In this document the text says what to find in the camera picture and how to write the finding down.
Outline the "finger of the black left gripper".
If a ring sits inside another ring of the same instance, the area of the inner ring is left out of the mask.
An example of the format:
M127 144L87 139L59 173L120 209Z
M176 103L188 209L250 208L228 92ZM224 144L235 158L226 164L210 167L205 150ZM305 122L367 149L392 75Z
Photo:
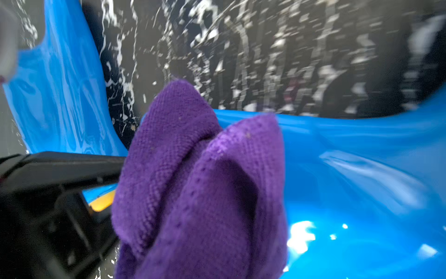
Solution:
M42 152L1 159L1 277L85 279L116 245L110 207L83 191L118 182L119 156Z

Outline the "purple cloth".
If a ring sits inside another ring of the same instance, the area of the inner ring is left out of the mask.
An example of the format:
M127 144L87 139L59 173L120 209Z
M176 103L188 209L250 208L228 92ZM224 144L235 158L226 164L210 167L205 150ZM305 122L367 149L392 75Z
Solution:
M117 279L277 279L287 263L276 117L222 128L184 80L152 102L111 209Z

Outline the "blue rubber boot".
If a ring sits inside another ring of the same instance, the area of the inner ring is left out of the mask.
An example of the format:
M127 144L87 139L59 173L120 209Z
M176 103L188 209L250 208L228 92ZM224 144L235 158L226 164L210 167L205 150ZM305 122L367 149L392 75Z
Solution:
M274 116L288 225L280 277L446 276L445 89L381 119Z
M112 124L95 41L78 1L45 1L45 36L19 52L4 86L27 150L126 156Z

